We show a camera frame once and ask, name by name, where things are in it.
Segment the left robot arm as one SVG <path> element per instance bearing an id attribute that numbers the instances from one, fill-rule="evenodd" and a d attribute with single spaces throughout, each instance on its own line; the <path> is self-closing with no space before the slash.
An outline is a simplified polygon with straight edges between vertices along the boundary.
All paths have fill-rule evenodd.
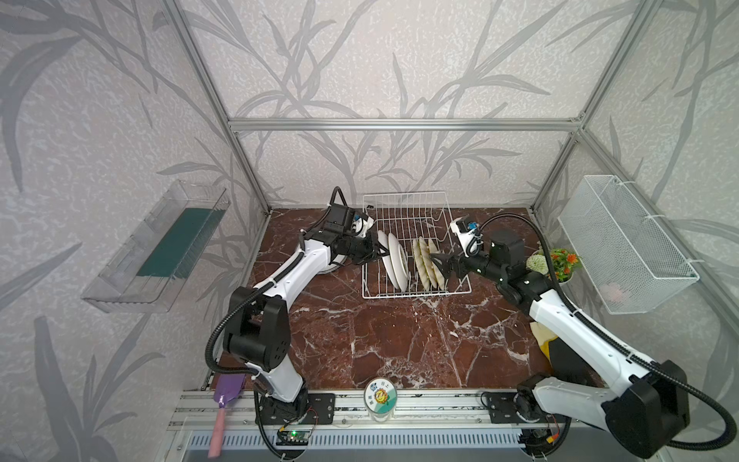
<path id="1" fill-rule="evenodd" d="M 300 231 L 285 263 L 256 286 L 232 294 L 229 312 L 206 346 L 209 368 L 223 377 L 250 375 L 266 398 L 301 402 L 307 394 L 305 380 L 289 357 L 292 305 L 316 276 L 387 254 L 373 218 L 342 203 L 330 204 L 316 223 Z"/>

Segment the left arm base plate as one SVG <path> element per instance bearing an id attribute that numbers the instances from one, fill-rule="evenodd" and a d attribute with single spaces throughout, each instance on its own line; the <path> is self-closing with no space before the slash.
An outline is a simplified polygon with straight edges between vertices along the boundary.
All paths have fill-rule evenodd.
<path id="1" fill-rule="evenodd" d="M 259 396 L 257 410 L 263 425 L 332 425 L 336 395 L 303 390 L 296 401 L 290 403 Z"/>

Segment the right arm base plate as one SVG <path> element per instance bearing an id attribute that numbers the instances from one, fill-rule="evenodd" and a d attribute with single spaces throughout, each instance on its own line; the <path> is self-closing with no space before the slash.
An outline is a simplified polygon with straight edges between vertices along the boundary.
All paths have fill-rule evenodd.
<path id="1" fill-rule="evenodd" d="M 565 424 L 568 418 L 559 414 L 545 414 L 539 407 L 530 407 L 515 390 L 483 391 L 480 402 L 488 411 L 492 424 Z"/>

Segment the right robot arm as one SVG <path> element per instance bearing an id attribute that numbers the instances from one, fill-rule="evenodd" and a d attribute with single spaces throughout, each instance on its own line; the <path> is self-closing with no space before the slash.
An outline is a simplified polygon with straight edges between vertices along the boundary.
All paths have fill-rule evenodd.
<path id="1" fill-rule="evenodd" d="M 525 265 L 523 242 L 509 230 L 490 248 L 476 228 L 456 230 L 452 254 L 425 252 L 433 275 L 475 273 L 582 359 L 604 381 L 596 387 L 535 375 L 518 387 L 519 412 L 531 419 L 557 414 L 608 431 L 631 454 L 650 458 L 690 422 L 685 373 L 671 361 L 639 358 L 625 343 L 575 307 L 554 279 Z"/>

